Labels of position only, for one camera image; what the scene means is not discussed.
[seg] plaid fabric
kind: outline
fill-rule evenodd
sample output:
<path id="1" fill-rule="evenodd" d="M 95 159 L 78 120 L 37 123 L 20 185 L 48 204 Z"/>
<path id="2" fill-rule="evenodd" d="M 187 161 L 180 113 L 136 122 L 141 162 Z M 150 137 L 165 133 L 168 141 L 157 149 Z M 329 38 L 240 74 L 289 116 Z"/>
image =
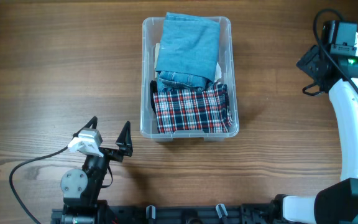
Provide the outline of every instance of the plaid fabric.
<path id="1" fill-rule="evenodd" d="M 226 133 L 232 124 L 227 85 L 215 84 L 205 91 L 173 90 L 154 93 L 159 133 L 203 130 Z"/>

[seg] wooden table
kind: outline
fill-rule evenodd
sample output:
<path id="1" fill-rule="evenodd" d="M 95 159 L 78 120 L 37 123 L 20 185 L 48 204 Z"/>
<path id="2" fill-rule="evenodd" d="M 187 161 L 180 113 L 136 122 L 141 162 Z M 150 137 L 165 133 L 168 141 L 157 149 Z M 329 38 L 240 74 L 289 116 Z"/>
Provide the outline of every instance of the wooden table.
<path id="1" fill-rule="evenodd" d="M 301 93 L 311 79 L 295 67 L 315 43 L 312 21 L 324 7 L 358 22 L 358 1 L 0 5 L 0 223 L 31 223 L 9 188 L 11 169 L 67 145 L 93 115 L 107 147 L 132 123 L 133 157 L 111 163 L 114 183 L 99 196 L 110 205 L 269 202 L 338 182 L 333 108 L 328 95 Z M 159 144 L 141 136 L 142 21 L 167 11 L 231 20 L 236 137 Z M 41 222 L 63 205 L 62 175 L 84 159 L 64 152 L 15 173 L 19 195 Z"/>

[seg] clear plastic container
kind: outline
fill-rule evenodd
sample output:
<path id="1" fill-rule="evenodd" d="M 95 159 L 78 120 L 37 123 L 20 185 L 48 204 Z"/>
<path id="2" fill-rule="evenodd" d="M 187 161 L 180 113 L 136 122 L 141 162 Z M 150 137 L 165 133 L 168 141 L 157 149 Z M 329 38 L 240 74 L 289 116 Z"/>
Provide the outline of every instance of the clear plastic container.
<path id="1" fill-rule="evenodd" d="M 219 141 L 235 136 L 239 132 L 239 115 L 237 111 L 236 81 L 231 39 L 231 23 L 226 17 L 208 17 L 220 23 L 218 63 L 222 70 L 220 81 L 227 85 L 229 93 L 232 126 L 228 133 L 204 133 L 202 130 L 175 131 L 173 134 L 159 134 L 157 118 L 150 102 L 150 82 L 154 78 L 155 44 L 160 42 L 164 17 L 150 17 L 143 22 L 143 61 L 142 61 L 142 106 L 140 111 L 140 132 L 145 138 L 156 141 L 172 141 L 173 138 L 204 138 L 204 140 Z"/>

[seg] folded shirt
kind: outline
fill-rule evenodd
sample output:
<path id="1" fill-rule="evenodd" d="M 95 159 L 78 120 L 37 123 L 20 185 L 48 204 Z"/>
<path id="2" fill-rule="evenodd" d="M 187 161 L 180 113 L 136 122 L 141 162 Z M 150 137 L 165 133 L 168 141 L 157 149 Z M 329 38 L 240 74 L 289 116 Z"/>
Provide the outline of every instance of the folded shirt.
<path id="1" fill-rule="evenodd" d="M 204 90 L 207 83 L 212 85 L 218 61 L 219 34 L 218 22 L 167 12 L 155 68 L 160 72 L 157 81 L 165 82 L 168 87 L 193 90 Z"/>
<path id="2" fill-rule="evenodd" d="M 154 93 L 159 133 L 202 130 L 227 133 L 232 124 L 227 85 L 214 84 L 205 91 L 173 90 Z"/>

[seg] tabletop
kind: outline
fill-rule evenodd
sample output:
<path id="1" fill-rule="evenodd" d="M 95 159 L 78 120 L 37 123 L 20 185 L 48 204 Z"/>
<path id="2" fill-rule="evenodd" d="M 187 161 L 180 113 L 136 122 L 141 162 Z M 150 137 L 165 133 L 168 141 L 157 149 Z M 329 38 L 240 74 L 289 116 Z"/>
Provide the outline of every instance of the tabletop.
<path id="1" fill-rule="evenodd" d="M 132 124 L 133 156 L 110 163 L 114 182 L 99 195 L 110 205 L 267 203 L 339 182 L 333 107 L 328 95 L 302 94 L 312 80 L 295 64 L 315 43 L 314 15 L 333 7 L 358 22 L 358 1 L 17 2 L 0 4 L 0 223 L 31 223 L 9 188 L 12 168 L 66 146 L 94 115 L 107 147 Z M 230 19 L 237 136 L 158 143 L 140 134 L 142 22 L 168 11 Z M 15 173 L 41 222 L 62 208 L 60 179 L 84 159 L 63 152 Z"/>

